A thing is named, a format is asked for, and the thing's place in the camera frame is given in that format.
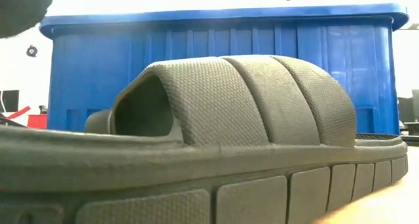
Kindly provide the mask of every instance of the gray slide sandal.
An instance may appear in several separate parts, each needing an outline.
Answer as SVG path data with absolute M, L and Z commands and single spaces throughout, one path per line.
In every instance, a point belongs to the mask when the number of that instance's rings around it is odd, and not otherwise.
M 0 127 L 2 223 L 309 223 L 407 173 L 399 136 L 356 134 L 340 85 L 282 56 L 153 63 L 86 130 Z

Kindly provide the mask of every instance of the white wall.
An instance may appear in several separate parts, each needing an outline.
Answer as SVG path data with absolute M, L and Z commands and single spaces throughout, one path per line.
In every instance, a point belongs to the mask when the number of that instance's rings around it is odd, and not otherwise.
M 419 8 L 415 0 L 54 0 L 48 15 L 65 14 L 116 14 L 157 10 L 228 9 L 241 7 L 283 7 L 308 5 L 343 5 L 365 3 L 401 2 L 410 5 L 410 14 L 415 19 Z M 417 85 L 414 75 L 419 43 L 419 31 L 400 31 L 394 37 L 397 91 L 406 94 Z M 36 58 L 26 56 L 29 45 L 38 48 Z M 0 40 L 0 90 L 20 90 L 19 108 L 30 106 L 29 114 L 38 114 L 38 105 L 47 105 L 49 89 L 50 57 L 52 41 L 33 28 L 17 37 Z M 16 121 L 26 124 L 27 117 Z

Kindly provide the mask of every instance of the table surface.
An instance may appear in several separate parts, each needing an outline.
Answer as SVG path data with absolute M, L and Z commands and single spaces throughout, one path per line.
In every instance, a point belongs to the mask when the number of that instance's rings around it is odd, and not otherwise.
M 419 223 L 419 147 L 409 147 L 408 157 L 409 172 L 401 181 L 314 223 Z

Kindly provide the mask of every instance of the blue container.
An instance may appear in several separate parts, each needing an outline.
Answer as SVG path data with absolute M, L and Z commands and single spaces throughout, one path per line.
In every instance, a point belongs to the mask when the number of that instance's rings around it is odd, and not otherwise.
M 155 61 L 277 54 L 328 71 L 354 102 L 358 132 L 398 134 L 392 31 L 408 19 L 394 4 L 48 17 L 48 128 L 82 131 Z

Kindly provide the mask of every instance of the red object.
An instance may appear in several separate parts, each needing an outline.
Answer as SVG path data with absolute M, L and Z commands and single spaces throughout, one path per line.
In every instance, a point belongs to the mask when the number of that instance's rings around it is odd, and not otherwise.
M 46 129 L 46 115 L 29 115 L 28 128 Z
M 20 115 L 23 115 L 24 113 L 28 112 L 29 110 L 31 110 L 31 108 L 29 106 L 24 107 L 23 109 L 13 113 L 12 115 L 8 116 L 7 119 L 15 119 L 17 117 L 19 117 Z

